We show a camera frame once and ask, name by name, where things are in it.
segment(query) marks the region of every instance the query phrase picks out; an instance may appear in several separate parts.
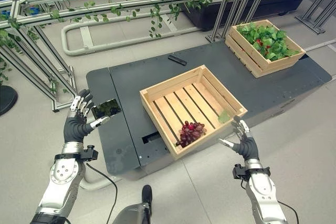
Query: ivy leaf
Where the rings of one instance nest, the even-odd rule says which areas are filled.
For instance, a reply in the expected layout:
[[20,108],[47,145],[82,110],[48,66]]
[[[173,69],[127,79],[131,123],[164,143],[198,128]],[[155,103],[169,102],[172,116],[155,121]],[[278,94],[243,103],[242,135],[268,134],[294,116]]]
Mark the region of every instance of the ivy leaf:
[[229,120],[230,120],[230,116],[228,115],[227,111],[225,111],[225,110],[218,117],[218,121],[220,123],[226,123]]

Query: green plant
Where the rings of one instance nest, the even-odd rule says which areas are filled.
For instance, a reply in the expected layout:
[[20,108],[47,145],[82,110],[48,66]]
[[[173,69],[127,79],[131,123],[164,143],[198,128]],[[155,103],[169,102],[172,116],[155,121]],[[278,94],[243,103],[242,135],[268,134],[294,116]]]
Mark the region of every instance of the green plant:
[[270,61],[299,53],[299,51],[288,49],[285,40],[286,32],[283,30],[276,30],[274,27],[268,26],[257,27],[253,22],[238,26],[237,30],[265,59]]

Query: gray floor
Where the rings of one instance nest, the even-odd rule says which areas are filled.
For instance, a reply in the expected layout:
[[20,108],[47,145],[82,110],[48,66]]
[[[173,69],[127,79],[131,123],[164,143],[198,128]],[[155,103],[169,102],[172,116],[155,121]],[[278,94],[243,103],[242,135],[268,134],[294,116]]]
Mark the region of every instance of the gray floor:
[[[319,36],[293,18],[302,14],[309,4],[305,0],[296,13],[270,18],[302,47],[336,38],[334,17],[325,25],[327,32]],[[203,45],[208,34],[195,32],[69,57],[61,49],[59,32],[64,25],[47,26],[45,33],[65,61],[74,66],[78,89],[87,87],[85,75],[90,70]],[[180,25],[191,26],[185,19]],[[120,32],[128,37],[132,30],[124,29],[122,24],[106,26],[101,28],[100,36],[115,34],[117,39],[122,36]],[[78,36],[79,32],[74,32],[69,43],[78,43]],[[331,47],[311,51],[309,55],[330,74],[336,74],[336,52]],[[0,117],[3,146],[0,222],[28,223],[47,186],[53,156],[61,150],[67,111],[51,112],[50,101],[16,70],[8,76],[8,84],[17,90],[19,99],[12,110]],[[333,81],[286,113],[253,128],[261,161],[271,167],[278,199],[297,209],[301,223],[333,223],[336,218],[335,99],[336,82]],[[85,141],[94,144],[100,152],[99,160],[92,165],[105,172],[98,132],[92,132]],[[119,197],[112,218],[123,207],[139,202],[142,186],[150,184],[154,196],[152,223],[254,223],[249,199],[239,181],[232,179],[233,165],[239,162],[242,159],[235,153],[216,144],[138,181],[123,179],[117,182]],[[88,175],[92,182],[100,179],[90,170]],[[72,224],[105,223],[113,199],[112,186],[93,192],[80,189],[69,219]],[[284,212],[289,223],[295,223],[293,213],[286,208]]]

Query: black cable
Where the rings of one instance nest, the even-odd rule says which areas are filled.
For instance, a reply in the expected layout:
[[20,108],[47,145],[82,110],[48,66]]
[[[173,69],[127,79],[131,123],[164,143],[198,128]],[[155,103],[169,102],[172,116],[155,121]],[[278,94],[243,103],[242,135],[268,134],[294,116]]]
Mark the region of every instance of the black cable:
[[97,169],[93,168],[93,167],[92,167],[91,165],[89,165],[88,163],[86,163],[86,165],[89,166],[89,167],[90,167],[92,170],[94,170],[96,173],[99,173],[101,176],[103,176],[103,177],[105,177],[106,179],[108,179],[109,182],[111,182],[111,183],[114,185],[114,187],[116,188],[116,189],[115,189],[116,191],[115,191],[114,203],[113,203],[113,206],[112,206],[112,208],[111,208],[109,217],[107,218],[107,221],[106,221],[106,224],[108,224],[109,221],[110,221],[110,217],[111,217],[112,211],[113,211],[113,209],[114,209],[114,206],[115,206],[115,204],[116,204],[116,202],[117,202],[117,196],[118,196],[118,188],[117,188],[117,185],[113,182],[113,180],[111,180],[111,179],[110,179],[108,176],[106,176],[104,173],[102,173],[102,172],[98,171]]
[[299,223],[300,223],[300,222],[299,222],[299,216],[298,216],[298,213],[295,211],[295,209],[292,208],[291,206],[288,206],[287,204],[281,202],[280,200],[278,200],[278,202],[279,202],[280,204],[282,204],[282,205],[284,205],[284,206],[286,206],[286,207],[288,207],[288,208],[290,208],[290,209],[293,210],[293,212],[295,213],[295,217],[296,217],[296,223],[299,224]]
[[240,186],[241,186],[242,189],[246,190],[246,188],[243,186],[243,182],[244,182],[244,180],[242,179],[242,181],[240,183]]

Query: robotic arm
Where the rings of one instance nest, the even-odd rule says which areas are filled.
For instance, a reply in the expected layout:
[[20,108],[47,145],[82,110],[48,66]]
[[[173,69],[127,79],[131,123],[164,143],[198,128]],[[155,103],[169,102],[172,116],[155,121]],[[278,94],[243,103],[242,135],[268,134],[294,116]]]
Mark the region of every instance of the robotic arm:
[[93,103],[89,103],[91,99],[90,90],[82,90],[71,104],[64,125],[65,143],[62,152],[55,156],[49,185],[30,224],[64,224],[85,174],[84,161],[96,160],[98,157],[93,145],[88,145],[84,150],[83,139],[110,118],[104,116],[87,123],[86,116],[93,107]]
[[246,193],[252,203],[252,212],[256,224],[288,224],[276,198],[274,182],[269,178],[269,167],[263,168],[258,155],[258,147],[252,134],[238,116],[235,116],[235,132],[240,144],[219,139],[219,142],[243,156],[245,166],[236,164],[233,169],[234,179],[247,182]]

